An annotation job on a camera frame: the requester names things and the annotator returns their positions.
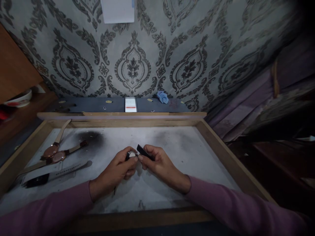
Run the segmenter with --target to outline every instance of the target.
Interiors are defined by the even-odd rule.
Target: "person's left hand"
[[[126,147],[116,154],[106,169],[94,180],[90,181],[90,195],[93,202],[100,197],[110,194],[123,180],[130,179],[136,172],[137,157],[125,161],[127,152],[134,151],[132,147]]]

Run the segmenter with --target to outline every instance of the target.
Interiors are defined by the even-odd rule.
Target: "wooden cabinet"
[[[0,104],[43,79],[0,24]]]

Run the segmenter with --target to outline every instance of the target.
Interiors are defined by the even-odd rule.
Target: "blue cloth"
[[[165,104],[168,103],[168,98],[167,98],[167,95],[164,93],[164,91],[158,91],[157,97],[159,98],[161,103],[165,103]]]

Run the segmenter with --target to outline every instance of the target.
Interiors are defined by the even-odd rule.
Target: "white bowl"
[[[14,97],[11,100],[8,100],[4,102],[4,105],[7,105],[9,107],[25,107],[30,103],[30,100],[32,98],[32,90],[26,90],[24,93],[19,94],[18,96]]]

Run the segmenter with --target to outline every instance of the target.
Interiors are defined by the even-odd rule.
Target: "rose gold watch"
[[[25,169],[23,169],[19,173],[19,175],[31,172],[33,170],[39,169],[41,167],[44,167],[44,166],[47,166],[50,164],[55,164],[55,163],[58,163],[60,161],[63,161],[66,158],[66,156],[68,156],[69,154],[75,152],[76,150],[78,150],[78,149],[80,149],[86,145],[88,145],[88,142],[84,140],[79,145],[77,145],[71,149],[56,152],[52,157],[47,158],[45,161],[40,161],[40,162],[36,163],[35,165],[32,165],[30,167],[26,167]]]
[[[68,150],[65,150],[65,151],[59,151],[57,153],[54,154],[54,156],[52,157],[52,163],[55,164],[55,163],[58,163],[60,161],[63,161],[64,159],[66,159],[66,157],[73,153],[74,151],[86,146],[88,144],[87,141],[83,141],[81,142],[79,145],[71,148],[71,149],[68,149]]]
[[[59,143],[62,137],[63,132],[65,131],[65,128],[67,125],[71,122],[71,120],[67,120],[64,125],[61,127],[59,134],[55,140],[55,142],[44,151],[44,154],[41,156],[40,160],[44,161],[50,157],[52,157],[56,152],[58,152]]]

